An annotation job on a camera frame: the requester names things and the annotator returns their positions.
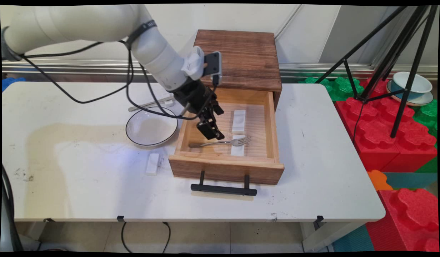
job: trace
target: metal fork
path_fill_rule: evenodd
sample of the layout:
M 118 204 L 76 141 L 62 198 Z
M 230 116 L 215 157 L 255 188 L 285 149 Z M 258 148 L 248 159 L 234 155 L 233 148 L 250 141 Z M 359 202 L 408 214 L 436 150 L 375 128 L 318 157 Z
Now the metal fork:
M 244 145 L 245 143 L 248 143 L 251 141 L 251 136 L 246 136 L 244 138 L 239 138 L 239 139 L 233 139 L 231 141 L 217 141 L 217 142 L 209 142 L 209 143 L 189 143 L 189 147 L 190 148 L 197 148 L 197 147 L 203 147 L 206 145 L 213 145 L 214 143 L 229 143 L 233 146 L 241 146 Z

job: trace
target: wooden top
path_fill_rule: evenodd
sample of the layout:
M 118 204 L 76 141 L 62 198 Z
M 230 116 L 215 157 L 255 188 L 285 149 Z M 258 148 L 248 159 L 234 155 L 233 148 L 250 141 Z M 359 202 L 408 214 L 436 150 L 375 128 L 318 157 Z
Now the wooden top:
M 194 45 L 205 54 L 221 52 L 221 87 L 282 91 L 273 33 L 200 29 Z M 208 76 L 201 81 L 212 84 Z

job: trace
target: drawer handle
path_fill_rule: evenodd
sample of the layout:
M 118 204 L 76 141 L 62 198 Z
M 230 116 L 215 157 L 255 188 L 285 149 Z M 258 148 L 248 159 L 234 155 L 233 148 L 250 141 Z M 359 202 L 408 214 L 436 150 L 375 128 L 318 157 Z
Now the drawer handle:
M 256 196 L 256 189 L 250 189 L 250 176 L 244 176 L 244 188 L 238 187 L 219 187 L 219 186 L 210 186 L 203 185 L 204 182 L 204 171 L 201 171 L 201 178 L 199 179 L 199 184 L 192 184 L 192 191 L 200 191 L 200 192 L 216 192 L 216 193 L 229 193 L 229 194 L 239 194 L 239 195 L 250 195 Z

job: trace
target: white table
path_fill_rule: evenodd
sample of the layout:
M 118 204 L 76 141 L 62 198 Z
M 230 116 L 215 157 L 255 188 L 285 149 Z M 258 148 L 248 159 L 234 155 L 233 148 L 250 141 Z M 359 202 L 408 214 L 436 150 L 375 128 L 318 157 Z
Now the white table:
M 123 84 L 60 85 L 87 100 Z M 130 92 L 138 103 L 149 95 L 143 83 L 132 84 Z M 255 197 L 192 192 L 190 185 L 199 180 L 173 177 L 169 166 L 177 135 L 160 148 L 133 144 L 124 130 L 135 113 L 128 112 L 130 106 L 124 91 L 77 104 L 49 82 L 17 82 L 3 92 L 2 162 L 13 188 L 16 221 L 117 221 L 124 216 L 125 221 L 303 222 L 303 245 L 310 251 L 385 216 L 322 85 L 283 85 L 276 122 L 285 171 L 277 186 L 251 184 L 258 190 Z M 170 109 L 179 113 L 182 108 Z M 155 177 L 144 173 L 149 153 L 164 158 Z M 318 215 L 327 223 L 314 232 Z

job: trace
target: floor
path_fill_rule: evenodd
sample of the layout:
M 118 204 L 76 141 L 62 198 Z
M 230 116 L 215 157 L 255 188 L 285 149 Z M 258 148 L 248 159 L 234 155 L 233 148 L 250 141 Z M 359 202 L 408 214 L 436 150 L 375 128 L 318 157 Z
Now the floor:
M 126 252 L 122 226 L 122 222 L 50 222 L 39 238 L 40 250 Z M 303 252 L 300 224 L 295 222 L 169 222 L 169 226 L 165 253 Z M 132 252 L 161 253 L 167 239 L 168 228 L 161 222 L 128 222 L 124 229 Z

